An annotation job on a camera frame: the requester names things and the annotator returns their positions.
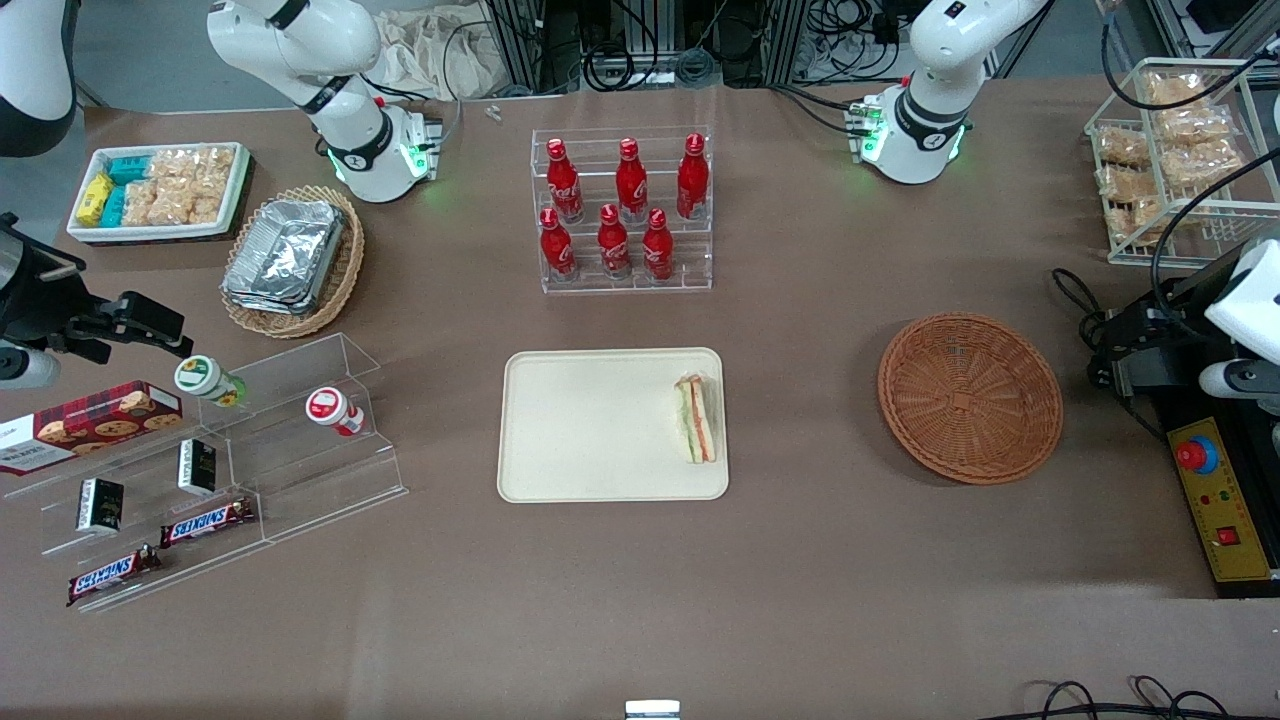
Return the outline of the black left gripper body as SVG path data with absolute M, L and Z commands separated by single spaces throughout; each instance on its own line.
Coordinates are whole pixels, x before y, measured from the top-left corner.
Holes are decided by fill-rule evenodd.
M 1140 329 L 1135 337 L 1135 351 L 1201 345 L 1229 346 L 1230 337 L 1206 315 L 1215 300 L 1212 296 L 1197 296 L 1180 304 L 1169 301 L 1165 307 L 1155 295 L 1139 297 L 1135 307 Z

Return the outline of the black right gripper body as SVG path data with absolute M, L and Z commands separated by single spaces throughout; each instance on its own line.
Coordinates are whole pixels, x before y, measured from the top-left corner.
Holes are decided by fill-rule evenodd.
M 96 304 L 81 277 L 86 263 L 27 236 L 17 222 L 12 213 L 1 217 L 3 340 L 27 348 L 74 348 L 70 323 Z

